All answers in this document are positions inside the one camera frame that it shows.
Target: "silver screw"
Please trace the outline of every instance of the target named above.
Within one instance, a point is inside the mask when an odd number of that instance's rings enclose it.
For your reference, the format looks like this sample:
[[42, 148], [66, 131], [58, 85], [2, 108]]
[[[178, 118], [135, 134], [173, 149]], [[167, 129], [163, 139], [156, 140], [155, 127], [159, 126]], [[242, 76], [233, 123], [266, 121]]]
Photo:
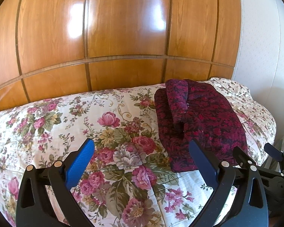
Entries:
[[31, 171], [34, 167], [32, 165], [27, 166], [26, 170]]
[[256, 171], [257, 170], [257, 168], [253, 165], [253, 166], [250, 166], [250, 169], [252, 170], [252, 171]]
[[62, 162], [59, 160], [54, 163], [55, 167], [60, 167], [61, 165], [62, 165]]
[[221, 165], [224, 167], [229, 167], [229, 163], [227, 161], [222, 161]]

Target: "folded clothing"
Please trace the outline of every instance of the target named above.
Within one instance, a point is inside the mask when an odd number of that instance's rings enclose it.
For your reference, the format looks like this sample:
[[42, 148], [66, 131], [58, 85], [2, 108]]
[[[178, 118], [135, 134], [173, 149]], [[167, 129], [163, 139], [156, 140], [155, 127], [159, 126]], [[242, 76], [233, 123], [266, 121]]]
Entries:
[[171, 79], [155, 93], [159, 138], [173, 172], [196, 170], [188, 143], [196, 139], [217, 158], [235, 165], [233, 148], [247, 152], [244, 128], [227, 99], [207, 83]]

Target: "white floral fabric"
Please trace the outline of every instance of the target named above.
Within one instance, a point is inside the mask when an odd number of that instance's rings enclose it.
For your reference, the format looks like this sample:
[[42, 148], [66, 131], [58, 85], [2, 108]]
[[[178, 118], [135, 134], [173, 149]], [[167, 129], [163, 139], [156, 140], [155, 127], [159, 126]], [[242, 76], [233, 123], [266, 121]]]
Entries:
[[[276, 123], [231, 80], [212, 78], [246, 133], [249, 155], [261, 165]], [[95, 154], [71, 192], [95, 226], [189, 226], [212, 193], [199, 171], [173, 173], [158, 137], [154, 94], [164, 84], [111, 89], [46, 99], [0, 112], [0, 211], [15, 226], [25, 168], [48, 167], [78, 150], [86, 138]], [[67, 223], [48, 187], [60, 221]], [[229, 211], [232, 188], [219, 216]]]

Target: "wood paneling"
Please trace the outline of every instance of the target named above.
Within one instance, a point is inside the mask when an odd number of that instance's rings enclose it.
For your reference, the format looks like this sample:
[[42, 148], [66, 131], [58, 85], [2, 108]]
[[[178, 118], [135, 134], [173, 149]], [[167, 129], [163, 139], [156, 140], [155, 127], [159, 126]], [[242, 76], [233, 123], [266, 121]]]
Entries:
[[173, 0], [169, 55], [211, 60], [217, 0]]
[[0, 6], [0, 84], [19, 76], [15, 25], [19, 0], [4, 0]]
[[207, 80], [210, 64], [190, 60], [167, 60], [165, 80], [192, 79]]
[[164, 54], [168, 0], [90, 0], [88, 56]]
[[219, 0], [219, 24], [214, 62], [234, 66], [241, 31], [241, 1]]
[[18, 23], [23, 73], [84, 58], [84, 0], [22, 0]]
[[232, 74], [233, 74], [232, 67], [212, 65], [209, 78], [218, 77], [218, 78], [231, 79]]
[[39, 73], [25, 78], [24, 84], [32, 102], [88, 91], [84, 64]]
[[28, 103], [21, 81], [0, 89], [0, 111]]
[[89, 64], [93, 90], [130, 88], [161, 82], [162, 59], [111, 60]]

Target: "wooden headboard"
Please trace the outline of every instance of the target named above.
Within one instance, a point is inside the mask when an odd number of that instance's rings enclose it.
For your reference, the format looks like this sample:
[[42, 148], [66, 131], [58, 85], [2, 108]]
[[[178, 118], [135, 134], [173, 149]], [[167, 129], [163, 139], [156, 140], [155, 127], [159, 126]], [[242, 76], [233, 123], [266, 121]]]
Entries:
[[231, 78], [240, 0], [4, 0], [0, 110], [170, 78]]

